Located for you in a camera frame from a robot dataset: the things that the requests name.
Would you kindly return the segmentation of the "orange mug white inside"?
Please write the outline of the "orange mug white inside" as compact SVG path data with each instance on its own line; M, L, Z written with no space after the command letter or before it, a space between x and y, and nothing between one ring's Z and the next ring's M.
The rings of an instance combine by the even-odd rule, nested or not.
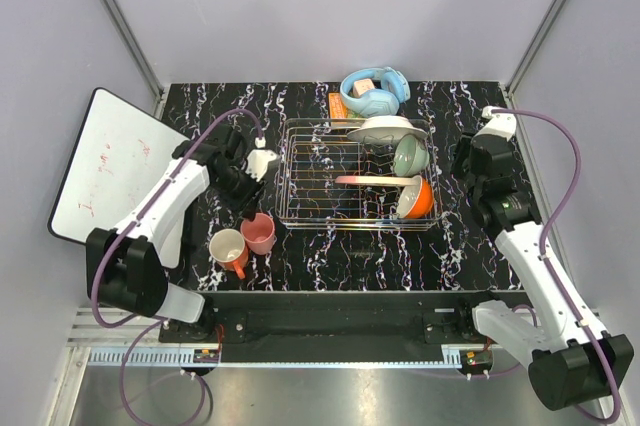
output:
M213 260L227 271L244 280L249 262L249 249L242 234L234 229L223 229L213 235L209 243Z

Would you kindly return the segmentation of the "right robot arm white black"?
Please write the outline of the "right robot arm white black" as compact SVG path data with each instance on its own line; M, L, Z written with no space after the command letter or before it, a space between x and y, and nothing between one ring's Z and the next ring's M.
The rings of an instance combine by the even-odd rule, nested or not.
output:
M535 202L511 177L514 146L506 138L465 133L453 176L466 187L472 216L515 270L537 318L522 319L496 297L459 312L454 330L466 342L486 336L528 373L549 410L609 396L617 417L620 386L634 356L629 339L611 335L587 307L547 240Z

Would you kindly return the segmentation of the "pink and cream plate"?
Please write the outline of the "pink and cream plate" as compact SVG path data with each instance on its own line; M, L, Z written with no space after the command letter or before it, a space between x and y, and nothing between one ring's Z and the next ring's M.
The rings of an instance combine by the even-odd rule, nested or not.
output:
M349 186L405 187L417 185L421 181L419 175L414 177L373 176L373 175L341 175L334 182Z

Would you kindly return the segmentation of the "white scalloped plate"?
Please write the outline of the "white scalloped plate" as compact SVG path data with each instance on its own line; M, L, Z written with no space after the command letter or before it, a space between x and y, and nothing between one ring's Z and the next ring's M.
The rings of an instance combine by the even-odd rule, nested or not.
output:
M348 132L347 138L357 143L395 145L407 135L424 140L427 132L402 116L386 115L366 119L358 129Z

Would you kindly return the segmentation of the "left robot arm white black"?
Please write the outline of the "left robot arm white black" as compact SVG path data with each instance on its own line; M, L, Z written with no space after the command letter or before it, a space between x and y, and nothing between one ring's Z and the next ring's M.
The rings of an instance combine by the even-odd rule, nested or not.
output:
M262 138L249 148L232 127L211 139L180 143L165 173L141 203L116 226L95 228L86 239L86 282L92 308L106 305L144 316L181 322L196 342L215 332L216 318L204 297L172 284L160 252L191 204L213 190L234 214L253 218L264 178L278 154Z

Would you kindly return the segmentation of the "orange bowl white inside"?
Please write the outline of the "orange bowl white inside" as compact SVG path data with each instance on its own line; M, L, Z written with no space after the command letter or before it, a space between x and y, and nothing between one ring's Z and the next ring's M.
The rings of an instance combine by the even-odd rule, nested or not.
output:
M396 213L400 219L420 219L433 208L435 199L430 183L420 175L412 178L411 185L405 186L398 199Z

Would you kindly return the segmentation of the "pale green bowl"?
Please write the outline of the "pale green bowl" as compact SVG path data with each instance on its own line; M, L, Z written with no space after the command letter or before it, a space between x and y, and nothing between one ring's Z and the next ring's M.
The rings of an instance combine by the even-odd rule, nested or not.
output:
M409 134L396 146L393 172L399 177L412 177L425 170L429 160L430 154L424 142Z

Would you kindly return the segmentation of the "pink cup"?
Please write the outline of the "pink cup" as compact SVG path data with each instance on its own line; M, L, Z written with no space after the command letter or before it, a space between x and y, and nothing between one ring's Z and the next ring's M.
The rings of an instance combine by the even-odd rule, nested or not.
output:
M249 249L257 255L268 254L275 243L275 223L264 213L257 213L253 220L244 219L240 232Z

